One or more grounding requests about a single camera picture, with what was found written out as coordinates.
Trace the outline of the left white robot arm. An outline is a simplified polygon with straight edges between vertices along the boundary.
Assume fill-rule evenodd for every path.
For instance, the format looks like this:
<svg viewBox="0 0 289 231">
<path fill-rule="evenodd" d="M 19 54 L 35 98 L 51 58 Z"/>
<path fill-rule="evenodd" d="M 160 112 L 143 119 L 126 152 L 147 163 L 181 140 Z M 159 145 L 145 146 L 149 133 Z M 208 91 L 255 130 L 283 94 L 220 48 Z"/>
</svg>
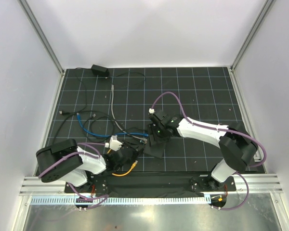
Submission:
<svg viewBox="0 0 289 231">
<path fill-rule="evenodd" d="M 36 152 L 39 179 L 43 183 L 62 180 L 71 183 L 82 193 L 92 188 L 91 176 L 117 172 L 126 164 L 136 167 L 144 145 L 119 141 L 111 136 L 105 143 L 81 142 L 67 139 Z"/>
</svg>

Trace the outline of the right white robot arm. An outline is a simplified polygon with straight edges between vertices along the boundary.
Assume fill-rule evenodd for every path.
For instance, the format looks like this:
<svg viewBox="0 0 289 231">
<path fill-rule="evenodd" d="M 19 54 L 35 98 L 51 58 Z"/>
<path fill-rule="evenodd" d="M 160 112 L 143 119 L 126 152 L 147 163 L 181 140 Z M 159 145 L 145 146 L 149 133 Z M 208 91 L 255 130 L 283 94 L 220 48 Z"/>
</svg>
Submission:
<svg viewBox="0 0 289 231">
<path fill-rule="evenodd" d="M 223 159 L 214 166 L 200 184 L 210 191 L 219 191 L 236 172 L 245 172 L 258 151 L 256 141 L 240 124 L 214 125 L 193 120 L 185 115 L 170 116 L 162 110 L 149 109 L 146 155 L 161 158 L 172 137 L 191 138 L 209 143 L 221 150 Z"/>
</svg>

